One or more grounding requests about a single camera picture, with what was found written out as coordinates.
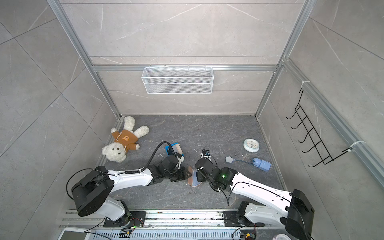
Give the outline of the tan leather card holder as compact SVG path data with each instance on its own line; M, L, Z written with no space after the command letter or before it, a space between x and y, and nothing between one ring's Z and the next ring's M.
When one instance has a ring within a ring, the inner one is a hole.
M197 178L197 170L194 167L189 166L189 172L191 173L191 177L188 178L188 185L191 187L197 187L201 185L201 182L199 182Z

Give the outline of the blue card box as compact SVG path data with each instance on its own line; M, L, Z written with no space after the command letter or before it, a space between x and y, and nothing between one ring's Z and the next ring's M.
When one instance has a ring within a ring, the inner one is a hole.
M172 145L171 145L171 148L170 148L169 145L166 145L165 151L166 151L168 157L170 157L170 156L174 156L175 157L176 156L176 153L174 152L174 150L172 148Z

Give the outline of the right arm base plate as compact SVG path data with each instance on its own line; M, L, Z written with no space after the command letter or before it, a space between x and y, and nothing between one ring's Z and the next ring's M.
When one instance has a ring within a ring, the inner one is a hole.
M222 217L225 227L264 227L265 223L251 223L237 211L223 211Z

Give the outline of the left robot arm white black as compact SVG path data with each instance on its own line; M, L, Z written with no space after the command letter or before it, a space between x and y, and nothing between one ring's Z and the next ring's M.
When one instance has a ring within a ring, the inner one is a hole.
M162 161L152 164L153 158L162 145L168 145L171 154ZM184 156L174 151L172 145L161 142L152 153L146 165L137 170L112 171L105 166L88 168L90 171L69 189L68 197L74 201L78 215L86 217L97 214L112 222L121 222L131 216L124 201L110 197L110 193L131 187L150 186L161 183L164 179L179 182L191 178L192 174L182 166Z

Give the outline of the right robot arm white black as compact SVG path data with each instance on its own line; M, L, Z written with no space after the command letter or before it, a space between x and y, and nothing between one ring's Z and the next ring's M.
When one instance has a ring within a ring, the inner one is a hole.
M315 209L302 191L288 192L268 187L234 169L220 169L207 158L199 159L195 168L201 176L200 181L208 182L214 191L230 189L230 194L252 199L272 210L270 223L279 222L299 240L312 239Z

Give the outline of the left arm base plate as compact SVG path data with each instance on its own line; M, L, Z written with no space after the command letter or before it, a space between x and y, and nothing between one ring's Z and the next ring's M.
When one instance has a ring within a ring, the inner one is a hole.
M118 227L142 227L146 219L146 211L133 211L128 215L123 215L120 219L112 221L109 218L106 218L104 221L104 228L118 228Z

